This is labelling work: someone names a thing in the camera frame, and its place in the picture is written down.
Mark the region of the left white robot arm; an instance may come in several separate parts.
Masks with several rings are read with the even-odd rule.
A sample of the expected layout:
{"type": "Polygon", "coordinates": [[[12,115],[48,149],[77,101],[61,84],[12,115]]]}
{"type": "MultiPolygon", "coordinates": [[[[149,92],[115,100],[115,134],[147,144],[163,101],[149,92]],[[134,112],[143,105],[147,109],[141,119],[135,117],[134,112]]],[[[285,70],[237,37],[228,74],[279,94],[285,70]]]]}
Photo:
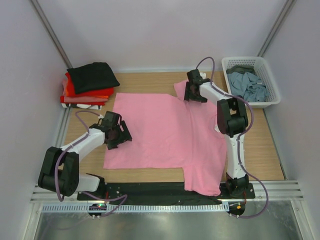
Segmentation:
{"type": "Polygon", "coordinates": [[[119,113],[107,111],[98,115],[98,122],[85,126],[85,133],[62,147],[46,150],[38,186],[55,192],[59,201],[78,194],[78,199],[101,200],[107,194],[105,179],[96,174],[80,174],[80,162],[96,148],[106,145],[108,150],[131,141],[129,129],[119,113]]]}

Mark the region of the pink t-shirt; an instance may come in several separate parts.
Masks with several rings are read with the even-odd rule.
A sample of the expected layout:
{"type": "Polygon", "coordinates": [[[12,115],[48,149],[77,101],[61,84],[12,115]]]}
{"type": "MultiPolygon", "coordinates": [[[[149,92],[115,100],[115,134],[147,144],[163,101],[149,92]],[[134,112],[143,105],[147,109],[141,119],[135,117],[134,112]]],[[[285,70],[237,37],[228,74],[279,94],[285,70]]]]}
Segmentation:
{"type": "Polygon", "coordinates": [[[175,96],[163,93],[117,93],[113,111],[120,114],[132,141],[105,152],[103,167],[114,169],[181,168],[184,188],[218,196],[227,145],[211,102],[185,101],[186,81],[175,96]]]}

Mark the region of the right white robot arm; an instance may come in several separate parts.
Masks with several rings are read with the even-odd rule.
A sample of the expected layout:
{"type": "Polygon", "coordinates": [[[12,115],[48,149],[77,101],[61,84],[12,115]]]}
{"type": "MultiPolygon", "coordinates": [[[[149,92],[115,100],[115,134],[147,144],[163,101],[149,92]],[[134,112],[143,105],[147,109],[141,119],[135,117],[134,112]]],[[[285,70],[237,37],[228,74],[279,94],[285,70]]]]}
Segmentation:
{"type": "Polygon", "coordinates": [[[244,137],[250,126],[244,99],[218,88],[210,79],[204,79],[198,69],[186,75],[184,100],[210,101],[217,107],[216,123],[227,147],[225,192],[231,198],[240,198],[249,187],[249,175],[243,163],[244,137]]]}

